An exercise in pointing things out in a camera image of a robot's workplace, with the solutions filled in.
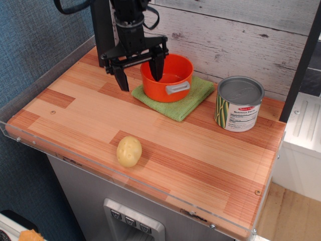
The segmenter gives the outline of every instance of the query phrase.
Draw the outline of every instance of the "silver lid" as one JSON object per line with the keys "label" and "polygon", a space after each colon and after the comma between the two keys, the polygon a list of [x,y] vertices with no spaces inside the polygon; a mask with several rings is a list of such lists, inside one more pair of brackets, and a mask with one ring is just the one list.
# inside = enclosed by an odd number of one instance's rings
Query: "silver lid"
{"label": "silver lid", "polygon": [[261,104],[264,97],[263,86],[245,76],[231,76],[223,79],[217,91],[223,99],[237,105],[256,106]]}

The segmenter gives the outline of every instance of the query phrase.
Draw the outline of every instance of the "wooden countertop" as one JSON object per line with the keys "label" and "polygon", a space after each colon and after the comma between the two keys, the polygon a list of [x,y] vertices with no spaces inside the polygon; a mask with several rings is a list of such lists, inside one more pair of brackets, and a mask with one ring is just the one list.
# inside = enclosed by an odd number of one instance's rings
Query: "wooden countertop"
{"label": "wooden countertop", "polygon": [[[129,88],[139,67],[126,69]],[[94,48],[18,112],[7,131],[22,142],[246,240],[283,136],[284,103],[264,98],[254,128],[229,132],[214,120],[216,91],[179,123],[122,92]],[[123,168],[116,148],[137,137],[142,157]]]}

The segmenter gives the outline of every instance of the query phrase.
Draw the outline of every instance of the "green towel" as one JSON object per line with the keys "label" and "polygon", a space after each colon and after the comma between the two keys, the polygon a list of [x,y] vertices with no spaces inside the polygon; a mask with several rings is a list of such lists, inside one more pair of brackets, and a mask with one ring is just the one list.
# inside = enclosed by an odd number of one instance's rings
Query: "green towel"
{"label": "green towel", "polygon": [[150,99],[144,93],[143,86],[135,88],[131,95],[152,109],[178,122],[191,113],[210,93],[214,91],[212,82],[193,76],[189,94],[176,102],[163,103]]}

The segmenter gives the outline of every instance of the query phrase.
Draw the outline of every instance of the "gray pot handle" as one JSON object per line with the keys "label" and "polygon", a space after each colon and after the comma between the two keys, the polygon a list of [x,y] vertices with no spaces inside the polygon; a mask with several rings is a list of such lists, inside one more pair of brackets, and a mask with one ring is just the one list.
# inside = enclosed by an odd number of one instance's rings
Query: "gray pot handle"
{"label": "gray pot handle", "polygon": [[184,83],[181,84],[176,84],[176,85],[167,85],[166,86],[166,93],[168,95],[177,93],[183,90],[188,90],[190,89],[190,83],[188,81],[185,81]]}

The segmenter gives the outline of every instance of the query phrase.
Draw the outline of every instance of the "yellow potato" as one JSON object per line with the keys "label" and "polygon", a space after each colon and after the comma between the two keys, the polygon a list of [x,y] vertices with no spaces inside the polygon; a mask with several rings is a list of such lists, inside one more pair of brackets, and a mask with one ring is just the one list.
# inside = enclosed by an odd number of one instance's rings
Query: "yellow potato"
{"label": "yellow potato", "polygon": [[135,137],[124,137],[117,147],[117,159],[123,167],[133,167],[141,157],[141,144]]}

